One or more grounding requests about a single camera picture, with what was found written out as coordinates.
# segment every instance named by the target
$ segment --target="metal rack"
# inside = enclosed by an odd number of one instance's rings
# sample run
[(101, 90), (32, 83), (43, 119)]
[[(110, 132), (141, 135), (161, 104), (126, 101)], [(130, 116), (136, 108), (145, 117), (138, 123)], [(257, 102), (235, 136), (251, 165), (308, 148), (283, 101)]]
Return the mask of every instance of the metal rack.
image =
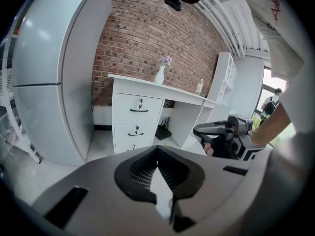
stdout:
[(12, 26), (8, 32), (6, 38), (1, 42), (0, 48), (2, 53), (2, 69), (0, 71), (0, 106), (6, 108), (6, 117), (8, 118), (10, 125), (13, 127), (18, 140), (12, 144), (19, 149), (27, 152), (34, 159), (35, 162), (40, 163), (40, 157), (30, 142), (28, 136), (23, 131), (22, 124), (18, 124), (15, 119), (16, 110), (12, 107), (11, 103), (14, 99), (12, 88), (12, 57), (15, 41), (18, 38), (17, 26), (21, 22), (26, 10), (28, 9), (32, 0), (26, 0), (20, 8), (17, 16), (14, 18)]

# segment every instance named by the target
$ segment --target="white wall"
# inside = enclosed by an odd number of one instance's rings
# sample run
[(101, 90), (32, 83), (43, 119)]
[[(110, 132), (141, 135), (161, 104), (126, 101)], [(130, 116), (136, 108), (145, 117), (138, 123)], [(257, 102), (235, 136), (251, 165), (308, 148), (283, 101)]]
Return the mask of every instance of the white wall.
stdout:
[(253, 114), (261, 90), (264, 63), (268, 61), (251, 56), (234, 59), (238, 74), (229, 107), (234, 109), (236, 114), (245, 117), (251, 117)]

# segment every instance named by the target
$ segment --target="floor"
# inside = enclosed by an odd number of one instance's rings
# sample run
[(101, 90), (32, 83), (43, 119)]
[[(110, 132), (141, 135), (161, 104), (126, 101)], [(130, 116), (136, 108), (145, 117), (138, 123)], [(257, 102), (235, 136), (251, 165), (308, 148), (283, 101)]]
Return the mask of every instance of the floor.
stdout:
[[(163, 141), (154, 139), (154, 145), (179, 148), (172, 138)], [(203, 153), (201, 145), (197, 142), (195, 144), (190, 143), (184, 149), (190, 152)], [(110, 155), (114, 155), (112, 131), (95, 131), (88, 151), (87, 162)], [(52, 163), (45, 159), (37, 164), (26, 152), (12, 146), (8, 149), (8, 153), (1, 163), (5, 167), (4, 181), (9, 189), (29, 205), (48, 187), (78, 168)], [(163, 217), (167, 218), (172, 193), (159, 171), (154, 174), (151, 191), (158, 195), (157, 210)]]

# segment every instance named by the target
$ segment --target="person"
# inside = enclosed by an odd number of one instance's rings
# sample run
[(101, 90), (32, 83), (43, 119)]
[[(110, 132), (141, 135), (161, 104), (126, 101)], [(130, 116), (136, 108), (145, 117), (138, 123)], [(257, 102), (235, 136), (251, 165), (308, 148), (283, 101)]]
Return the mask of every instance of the person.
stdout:
[[(182, 0), (196, 3), (199, 0)], [(249, 132), (251, 140), (265, 146), (278, 136), (290, 123), (297, 132), (315, 129), (315, 119), (310, 105), (311, 95), (301, 97), (304, 91), (314, 91), (312, 69), (313, 45), (295, 12), (285, 0), (246, 0), (254, 23), (268, 42), (271, 57), (271, 75), (290, 82), (280, 97), (274, 113), (255, 131)], [(213, 154), (210, 144), (204, 147)]]
[(282, 89), (277, 88), (274, 96), (270, 96), (265, 99), (264, 103), (261, 106), (262, 113), (260, 115), (261, 121), (260, 121), (259, 126), (261, 126), (266, 121), (266, 119), (268, 119), (276, 110), (280, 102), (279, 96), (281, 93), (282, 93)]

